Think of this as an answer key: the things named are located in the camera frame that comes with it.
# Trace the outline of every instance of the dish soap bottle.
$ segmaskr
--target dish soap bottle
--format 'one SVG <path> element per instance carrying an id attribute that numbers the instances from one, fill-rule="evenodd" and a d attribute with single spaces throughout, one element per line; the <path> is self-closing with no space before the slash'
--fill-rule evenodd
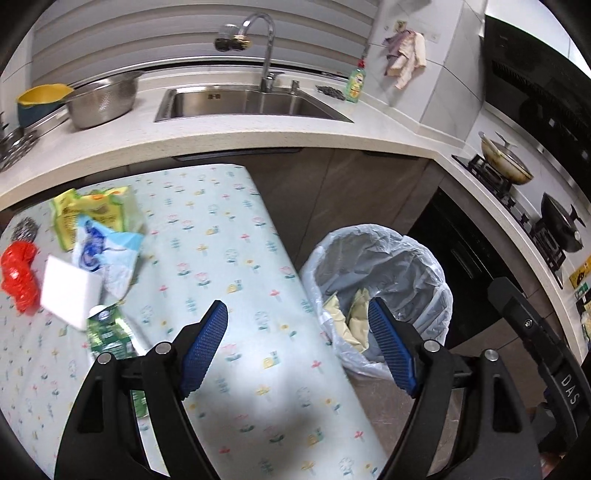
<path id="1" fill-rule="evenodd" d="M 357 64 L 357 68 L 349 75 L 349 81 L 345 89 L 345 97 L 349 102 L 357 103 L 359 95 L 361 95 L 361 89 L 363 88 L 363 82 L 365 81 L 365 62 L 363 59 Z"/>

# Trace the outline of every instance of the white countertop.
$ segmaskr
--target white countertop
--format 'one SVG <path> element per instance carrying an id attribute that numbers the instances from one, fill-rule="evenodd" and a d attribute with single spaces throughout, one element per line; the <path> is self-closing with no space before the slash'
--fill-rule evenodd
<path id="1" fill-rule="evenodd" d="M 302 73 L 281 75 L 278 84 L 288 86 L 292 79 L 299 80 L 306 93 L 354 123 L 258 115 L 203 116 L 154 123 L 166 88 L 220 83 L 255 85 L 259 75 L 256 70 L 236 67 L 176 69 L 145 75 L 135 106 L 128 114 L 85 131 L 75 130 L 66 121 L 43 135 L 22 160 L 1 173 L 0 210 L 79 177 L 171 155 L 240 148 L 324 147 L 430 158 L 459 181 L 515 243 L 548 295 L 575 357 L 582 362 L 587 347 L 570 283 L 566 282 L 564 290 L 557 287 L 540 253 L 509 212 L 451 158 L 452 154 L 462 154 L 457 141 L 450 139 L 454 146 L 421 136 L 400 123 L 409 125 L 401 113 L 367 96 L 365 101 L 352 104 L 319 94 L 314 84 L 330 81 Z M 432 136 L 446 140 L 445 135 Z"/>

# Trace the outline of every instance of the flower pattern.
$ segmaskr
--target flower pattern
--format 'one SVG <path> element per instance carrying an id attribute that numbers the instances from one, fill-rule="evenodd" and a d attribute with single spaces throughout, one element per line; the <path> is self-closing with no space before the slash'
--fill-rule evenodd
<path id="1" fill-rule="evenodd" d="M 141 174 L 80 190 L 132 184 L 137 191 L 147 234 L 137 281 L 120 302 L 123 314 L 152 346 L 198 322 L 213 300 L 228 305 L 226 335 L 202 386 L 184 403 L 221 478 L 242 472 L 276 480 L 377 478 L 385 453 L 327 347 L 263 199 L 243 167 L 213 167 Z M 24 216 L 40 226 L 35 244 L 42 253 L 33 270 L 43 272 L 48 253 L 70 261 L 52 241 L 48 202 L 13 218 L 0 237 L 0 252 Z M 43 309 L 18 316 L 12 300 L 0 295 L 0 408 L 50 478 L 89 368 L 84 332 Z M 138 424 L 142 434 L 151 430 L 149 417 Z M 157 466 L 154 449 L 146 446 L 146 453 Z"/>

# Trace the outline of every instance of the gas stove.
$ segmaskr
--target gas stove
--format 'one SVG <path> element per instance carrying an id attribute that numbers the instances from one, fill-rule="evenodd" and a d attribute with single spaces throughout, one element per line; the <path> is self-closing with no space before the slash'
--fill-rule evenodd
<path id="1" fill-rule="evenodd" d="M 533 219 L 525 208 L 513 198 L 511 183 L 498 173 L 480 155 L 474 158 L 463 158 L 452 155 L 453 159 L 469 171 L 486 189 L 491 192 L 503 207 L 511 214 L 515 221 L 530 237 L 540 255 L 548 265 L 552 275 L 560 288 L 564 287 L 562 280 L 562 263 L 566 259 L 564 251 L 559 247 L 552 233 L 542 219 Z"/>

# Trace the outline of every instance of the stainless steel sink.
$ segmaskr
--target stainless steel sink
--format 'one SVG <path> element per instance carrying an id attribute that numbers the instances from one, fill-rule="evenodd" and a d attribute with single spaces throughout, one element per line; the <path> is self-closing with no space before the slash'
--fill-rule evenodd
<path id="1" fill-rule="evenodd" d="M 333 108 L 297 90 L 262 93 L 252 85 L 215 85 L 167 90 L 156 122 L 201 115 L 291 115 L 351 122 Z"/>

